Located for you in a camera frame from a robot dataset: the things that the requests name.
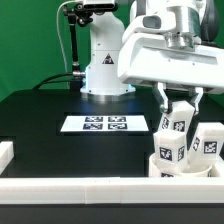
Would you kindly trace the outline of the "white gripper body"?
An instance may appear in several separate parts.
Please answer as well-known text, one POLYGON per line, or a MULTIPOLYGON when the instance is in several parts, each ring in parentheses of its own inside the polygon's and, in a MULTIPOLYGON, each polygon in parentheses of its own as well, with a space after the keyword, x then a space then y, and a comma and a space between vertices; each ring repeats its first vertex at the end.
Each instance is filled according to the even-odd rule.
POLYGON ((224 93, 224 49, 214 6, 133 6, 119 52, 119 79, 224 93))

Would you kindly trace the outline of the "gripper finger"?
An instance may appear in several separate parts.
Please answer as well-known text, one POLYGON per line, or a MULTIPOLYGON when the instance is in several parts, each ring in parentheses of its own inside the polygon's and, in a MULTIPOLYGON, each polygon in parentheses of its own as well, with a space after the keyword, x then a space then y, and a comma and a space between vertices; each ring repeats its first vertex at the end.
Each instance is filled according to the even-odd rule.
POLYGON ((156 82, 153 86, 153 94, 157 99, 160 106, 160 111, 162 113, 169 112, 169 99, 165 93, 166 84, 161 82, 156 82))
POLYGON ((203 97, 203 88, 202 87, 191 87, 189 89, 190 103, 194 107, 194 115, 199 113, 199 104, 203 97))

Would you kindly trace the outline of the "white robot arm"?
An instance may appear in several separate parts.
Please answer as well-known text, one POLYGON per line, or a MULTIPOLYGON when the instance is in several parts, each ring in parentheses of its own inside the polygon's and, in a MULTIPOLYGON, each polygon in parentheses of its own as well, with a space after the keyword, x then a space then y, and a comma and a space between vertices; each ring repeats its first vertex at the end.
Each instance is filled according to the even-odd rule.
POLYGON ((224 93, 224 49, 213 45, 218 31, 214 0, 132 0, 130 23, 112 13, 116 0, 84 0, 93 13, 91 62, 86 89, 119 95, 132 85, 150 86, 163 112, 172 106, 165 91, 224 93))

